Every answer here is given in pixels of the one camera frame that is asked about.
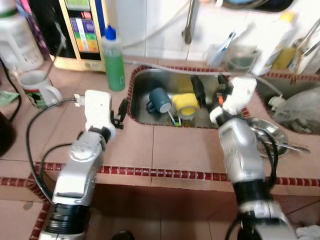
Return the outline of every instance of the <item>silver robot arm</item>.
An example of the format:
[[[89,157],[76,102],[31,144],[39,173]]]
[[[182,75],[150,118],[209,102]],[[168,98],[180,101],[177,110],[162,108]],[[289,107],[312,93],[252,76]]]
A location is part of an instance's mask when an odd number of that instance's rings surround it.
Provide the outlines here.
[[[211,107],[213,123],[219,125],[224,165],[238,204],[241,229],[238,240],[296,240],[297,236],[266,185],[264,165],[255,133],[236,114],[250,101],[257,85],[250,77],[230,78],[232,92],[223,104]]]
[[[121,104],[124,115],[115,122],[109,93],[87,90],[85,97],[76,95],[75,98],[78,106],[85,106],[86,131],[70,148],[69,159],[56,181],[52,212],[39,240],[85,238],[86,218],[94,193],[97,170],[103,163],[107,142],[116,135],[113,123],[116,127],[123,128],[126,103]]]

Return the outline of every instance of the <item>kitchen sink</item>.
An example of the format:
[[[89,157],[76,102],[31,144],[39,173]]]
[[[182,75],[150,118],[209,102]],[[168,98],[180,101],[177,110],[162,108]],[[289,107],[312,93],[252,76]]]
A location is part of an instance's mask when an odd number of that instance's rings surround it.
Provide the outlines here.
[[[136,73],[131,82],[132,95],[129,105],[129,115],[137,122],[151,125],[173,126],[167,113],[148,113],[146,104],[149,101],[149,93],[155,88],[163,88],[170,99],[176,94],[193,93],[193,86],[189,79],[190,75],[175,73],[160,69],[144,69]],[[199,76],[206,93],[206,103],[212,102],[214,92],[219,86],[217,76]],[[210,122],[209,113],[203,108],[198,108],[193,120],[182,121],[183,127],[194,128],[217,128],[216,124]]]
[[[320,81],[316,81],[316,80],[314,81],[298,80],[295,84],[291,85],[290,78],[264,77],[264,79],[266,79],[269,83],[274,85],[280,92],[282,92],[283,94],[282,97],[286,100],[303,91],[320,87]],[[268,101],[273,96],[278,96],[278,94],[274,90],[266,86],[265,84],[261,83],[260,81],[257,82],[256,90],[259,93],[259,97],[262,100],[268,114],[272,116],[274,112],[271,111],[271,107],[268,105]],[[281,124],[292,131],[306,133],[300,127],[297,127],[296,121],[291,121],[291,122],[286,122]],[[311,130],[310,133],[320,134],[319,123],[308,121],[307,124],[309,125],[308,128]]]

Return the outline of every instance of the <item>tiled countertop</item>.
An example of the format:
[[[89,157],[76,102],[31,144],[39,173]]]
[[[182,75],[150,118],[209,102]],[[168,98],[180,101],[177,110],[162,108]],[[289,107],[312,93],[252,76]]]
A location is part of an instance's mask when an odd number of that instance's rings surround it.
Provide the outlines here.
[[[157,59],[143,59],[143,61],[181,66],[181,62],[175,61],[162,62]],[[65,98],[71,97],[74,93],[84,94],[88,89],[110,92],[112,94],[112,108],[117,112],[122,99],[128,94],[131,73],[137,67],[137,65],[125,65],[126,89],[121,92],[109,91],[107,78],[104,73],[75,72],[53,68],[50,79]],[[2,83],[4,85],[7,84],[5,79],[2,80]],[[22,97],[23,104],[21,110],[13,122],[18,134],[17,140],[13,147],[1,157],[0,164],[2,167],[0,167],[0,177],[14,176],[22,178],[30,174],[30,168],[26,164],[25,134],[26,126],[37,110],[24,95]],[[9,116],[12,110],[15,109],[14,104],[12,103],[13,106],[2,108],[0,111]],[[256,94],[247,108],[251,116],[272,121]],[[74,142],[80,131],[84,130],[85,122],[84,108],[75,107],[73,103],[66,103],[43,114],[35,122],[31,130],[31,150],[34,161],[39,161],[44,152],[54,145]],[[285,131],[288,134],[290,142],[308,145],[311,154],[290,151],[286,156],[281,158],[282,161],[278,164],[277,175],[285,178],[319,179],[320,136],[299,135],[288,130]],[[67,152],[67,147],[58,149],[48,157],[47,162],[65,163],[68,159]],[[115,139],[107,144],[103,165],[142,168],[142,170],[164,169],[203,173],[226,172],[217,130],[143,125],[135,122],[129,116],[124,121],[124,129],[117,130]],[[269,174],[269,162],[266,161],[264,165],[265,172]],[[108,184],[162,186],[228,192],[233,190],[231,184],[225,181],[161,178],[152,177],[152,175],[141,177],[120,174],[98,174],[97,181]],[[284,186],[278,186],[277,189],[280,194],[289,194],[292,190],[292,188],[284,188]],[[318,187],[308,188],[308,192],[310,191],[312,195],[319,194]]]

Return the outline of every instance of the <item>white bottle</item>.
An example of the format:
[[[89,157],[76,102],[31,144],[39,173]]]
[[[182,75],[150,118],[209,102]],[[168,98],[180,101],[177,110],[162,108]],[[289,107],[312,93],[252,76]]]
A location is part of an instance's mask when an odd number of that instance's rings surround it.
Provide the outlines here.
[[[30,71],[44,63],[26,18],[16,9],[16,0],[0,0],[0,58],[10,70]]]
[[[294,12],[284,12],[279,20],[262,29],[257,46],[261,55],[251,71],[253,74],[259,76],[269,72],[272,64],[294,33],[293,21],[295,17],[296,13]]]

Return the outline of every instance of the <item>second sink basin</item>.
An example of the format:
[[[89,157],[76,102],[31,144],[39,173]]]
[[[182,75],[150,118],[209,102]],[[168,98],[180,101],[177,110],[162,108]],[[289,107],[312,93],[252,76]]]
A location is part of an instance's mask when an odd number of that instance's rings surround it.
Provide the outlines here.
[[[193,86],[189,79],[190,75],[164,71],[160,69],[144,69],[136,73],[131,82],[132,93],[129,105],[129,113],[132,118],[142,124],[173,126],[170,116],[167,113],[148,113],[146,104],[149,101],[149,93],[155,88],[163,88],[170,99],[176,94],[193,93]],[[216,76],[199,76],[206,93],[206,102],[210,103],[213,94],[219,86]],[[182,122],[184,127],[196,128],[217,128],[210,122],[209,113],[203,108],[198,112],[192,121]]]

